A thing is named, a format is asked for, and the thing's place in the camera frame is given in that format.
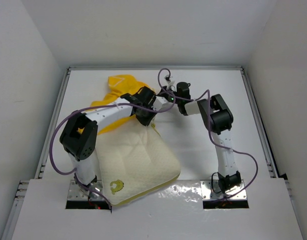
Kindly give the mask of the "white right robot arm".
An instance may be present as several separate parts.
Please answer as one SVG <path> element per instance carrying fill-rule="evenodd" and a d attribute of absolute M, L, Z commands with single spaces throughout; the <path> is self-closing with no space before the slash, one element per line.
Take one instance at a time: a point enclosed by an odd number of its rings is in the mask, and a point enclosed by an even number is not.
<path fill-rule="evenodd" d="M 231 129 L 234 117 L 220 94 L 194 100 L 190 95 L 190 85 L 187 82 L 179 82 L 175 90 L 170 86 L 163 86 L 159 95 L 171 103 L 175 102 L 182 115 L 201 116 L 211 136 L 211 142 L 215 145 L 219 193 L 224 194 L 238 186 L 242 180 L 232 149 Z"/>

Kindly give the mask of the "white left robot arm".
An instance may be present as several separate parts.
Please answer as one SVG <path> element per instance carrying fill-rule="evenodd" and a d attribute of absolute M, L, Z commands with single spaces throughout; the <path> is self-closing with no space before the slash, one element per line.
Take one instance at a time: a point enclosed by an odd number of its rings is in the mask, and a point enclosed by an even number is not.
<path fill-rule="evenodd" d="M 97 181 L 93 161 L 98 132 L 132 116 L 142 125 L 149 125 L 156 115 L 156 100 L 155 92 L 145 86 L 135 94 L 125 93 L 110 104 L 82 110 L 69 117 L 59 141 L 72 160 L 77 182 L 86 188 Z"/>

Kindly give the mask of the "cream foam pillow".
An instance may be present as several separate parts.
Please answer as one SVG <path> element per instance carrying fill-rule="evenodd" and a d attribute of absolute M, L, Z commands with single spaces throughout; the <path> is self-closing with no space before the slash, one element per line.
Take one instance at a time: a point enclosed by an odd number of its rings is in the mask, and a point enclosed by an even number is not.
<path fill-rule="evenodd" d="M 98 135 L 95 147 L 102 194 L 111 205 L 128 204 L 175 181 L 181 164 L 151 123 L 128 121 Z"/>

